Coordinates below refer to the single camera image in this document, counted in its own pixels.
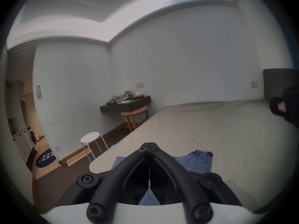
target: white stool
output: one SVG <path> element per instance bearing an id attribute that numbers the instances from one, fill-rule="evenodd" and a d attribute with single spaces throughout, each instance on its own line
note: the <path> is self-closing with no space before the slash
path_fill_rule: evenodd
<path id="1" fill-rule="evenodd" d="M 103 138 L 103 136 L 100 135 L 99 132 L 90 132 L 90 133 L 84 135 L 84 136 L 81 138 L 80 142 L 81 142 L 81 144 L 82 144 L 82 146 L 83 146 L 83 149 L 84 149 L 84 151 L 85 151 L 87 157 L 88 157 L 88 154 L 87 154 L 87 152 L 86 152 L 86 150 L 85 150 L 85 148 L 84 148 L 84 144 L 83 144 L 83 143 L 87 143 L 87 147 L 89 148 L 90 152 L 92 153 L 92 156 L 94 157 L 94 159 L 95 159 L 95 156 L 94 156 L 94 154 L 93 154 L 93 152 L 92 152 L 92 149 L 89 147 L 89 143 L 90 143 L 90 142 L 95 141 L 95 143 L 97 144 L 97 147 L 99 148 L 99 150 L 101 151 L 101 153 L 103 153 L 102 150 L 101 150 L 100 147 L 99 147 L 99 144 L 97 143 L 97 139 L 98 139 L 99 137 L 102 138 L 102 140 L 103 140 L 104 144 L 106 145 L 107 149 L 109 149 L 109 148 L 108 148 L 108 145 L 106 144 L 106 142 L 105 142 L 105 140 L 104 140 L 104 138 Z"/>

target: stool leg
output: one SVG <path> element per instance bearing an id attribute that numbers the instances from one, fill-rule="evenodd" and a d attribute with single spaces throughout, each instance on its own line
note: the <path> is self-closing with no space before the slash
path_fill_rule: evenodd
<path id="1" fill-rule="evenodd" d="M 102 138 L 104 144 L 106 145 L 107 149 L 109 149 L 109 148 L 108 148 L 108 145 L 106 144 L 106 142 L 105 142 L 105 140 L 104 140 L 104 138 L 103 138 L 103 136 L 102 136 L 102 135 L 100 135 L 100 136 L 101 136 L 101 138 Z"/>
<path id="2" fill-rule="evenodd" d="M 89 147 L 89 144 L 88 144 L 88 142 L 87 142 L 87 147 L 89 148 L 90 152 L 92 153 L 92 156 L 93 156 L 93 157 L 94 157 L 94 159 L 95 159 L 95 155 L 93 154 L 93 152 L 92 152 L 92 149 Z"/>
<path id="3" fill-rule="evenodd" d="M 101 153 L 103 153 L 102 150 L 101 150 L 101 148 L 99 147 L 99 144 L 97 143 L 97 140 L 95 140 L 95 143 L 97 144 L 97 147 L 99 148 L 99 150 L 101 151 Z"/>
<path id="4" fill-rule="evenodd" d="M 130 132 L 132 132 L 132 128 L 131 128 L 131 125 L 130 125 L 130 119 L 129 119 L 129 116 L 126 116 L 126 118 L 127 118 L 127 122 L 128 122 L 128 125 L 129 125 Z"/>
<path id="5" fill-rule="evenodd" d="M 133 115 L 131 115 L 131 118 L 132 118 L 133 127 L 134 127 L 134 129 L 136 129 L 137 127 L 136 127 L 136 123 L 135 123 L 134 116 L 133 116 Z"/>
<path id="6" fill-rule="evenodd" d="M 81 143 L 82 144 L 82 146 L 83 146 L 83 150 L 85 151 L 85 153 L 86 153 L 86 156 L 88 157 L 88 154 L 87 154 L 87 152 L 86 152 L 86 150 L 85 150 L 85 148 L 84 148 L 84 144 L 83 143 Z"/>

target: dark floor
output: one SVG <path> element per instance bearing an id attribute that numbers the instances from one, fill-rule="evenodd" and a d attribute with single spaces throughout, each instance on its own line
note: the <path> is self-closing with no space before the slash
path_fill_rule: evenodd
<path id="1" fill-rule="evenodd" d="M 114 136 L 105 139 L 105 141 L 108 147 L 111 147 L 129 133 L 129 129 L 122 129 Z M 102 151 L 107 150 L 103 142 L 99 143 L 99 146 Z M 92 150 L 95 157 L 101 154 L 98 148 Z M 55 207 L 67 189 L 77 180 L 77 177 L 84 172 L 90 172 L 89 163 L 88 158 L 85 157 L 70 167 L 63 165 L 37 179 L 36 196 L 39 212 L 45 213 Z"/>

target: washing machine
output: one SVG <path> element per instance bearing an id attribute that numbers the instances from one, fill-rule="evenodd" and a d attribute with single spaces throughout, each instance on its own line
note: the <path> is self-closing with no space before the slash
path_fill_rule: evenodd
<path id="1" fill-rule="evenodd" d="M 39 140 L 39 136 L 37 135 L 37 132 L 36 131 L 34 132 L 30 126 L 27 128 L 27 131 L 28 131 L 29 137 L 32 141 L 32 144 L 33 144 L 35 150 L 38 152 L 39 145 L 38 145 L 37 141 Z"/>

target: light switch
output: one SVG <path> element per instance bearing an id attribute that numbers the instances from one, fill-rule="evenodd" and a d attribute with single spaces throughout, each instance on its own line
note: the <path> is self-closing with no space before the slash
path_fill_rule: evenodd
<path id="1" fill-rule="evenodd" d="M 257 81 L 251 81 L 251 88 L 257 87 Z"/>
<path id="2" fill-rule="evenodd" d="M 143 87 L 144 87 L 143 82 L 141 82 L 141 83 L 137 83 L 136 86 L 137 86 L 137 89 L 139 89 L 139 88 L 143 88 Z"/>
<path id="3" fill-rule="evenodd" d="M 60 150 L 60 147 L 58 145 L 54 146 L 54 148 L 56 151 Z"/>
<path id="4" fill-rule="evenodd" d="M 36 87 L 36 95 L 37 95 L 37 98 L 42 97 L 42 92 L 40 91 L 40 85 L 38 85 L 38 86 Z"/>

